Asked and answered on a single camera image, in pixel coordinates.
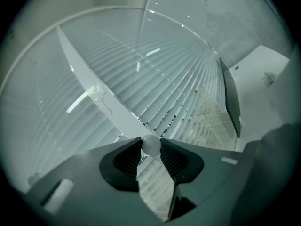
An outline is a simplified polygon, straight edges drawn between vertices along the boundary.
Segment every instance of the glass pane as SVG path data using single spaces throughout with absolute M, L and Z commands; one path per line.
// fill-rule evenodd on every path
M 85 95 L 56 30 L 23 56 L 0 99 L 0 154 L 13 186 L 26 191 L 71 155 L 119 138 Z
M 185 25 L 123 8 L 61 27 L 113 94 L 158 136 L 235 149 L 218 56 Z

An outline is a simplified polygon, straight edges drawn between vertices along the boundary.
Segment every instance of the white wall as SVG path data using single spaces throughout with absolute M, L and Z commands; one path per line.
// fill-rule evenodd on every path
M 279 108 L 272 101 L 271 88 L 278 84 L 279 75 L 288 61 L 283 55 L 260 45 L 230 68 L 238 94 L 241 117 L 241 133 L 237 139 L 236 151 L 242 152 L 248 142 L 260 140 L 269 131 L 283 125 Z M 276 81 L 268 86 L 264 80 L 264 73 L 272 73 Z
M 18 55 L 37 36 L 59 21 L 99 6 L 142 8 L 145 0 L 29 0 L 11 25 L 0 50 L 1 84 Z

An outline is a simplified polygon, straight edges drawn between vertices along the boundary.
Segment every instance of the dark panel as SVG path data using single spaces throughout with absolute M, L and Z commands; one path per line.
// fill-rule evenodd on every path
M 240 109 L 235 83 L 229 69 L 221 59 L 220 63 L 225 81 L 226 109 L 233 123 L 237 137 L 240 137 Z
M 168 221 L 174 220 L 196 207 L 189 199 L 182 197 L 179 187 L 175 187 L 173 201 L 170 205 Z
M 106 154 L 100 162 L 102 177 L 114 188 L 138 192 L 137 167 L 141 159 L 142 140 L 136 138 Z
M 161 139 L 161 160 L 176 184 L 192 182 L 203 170 L 203 159 L 170 140 Z

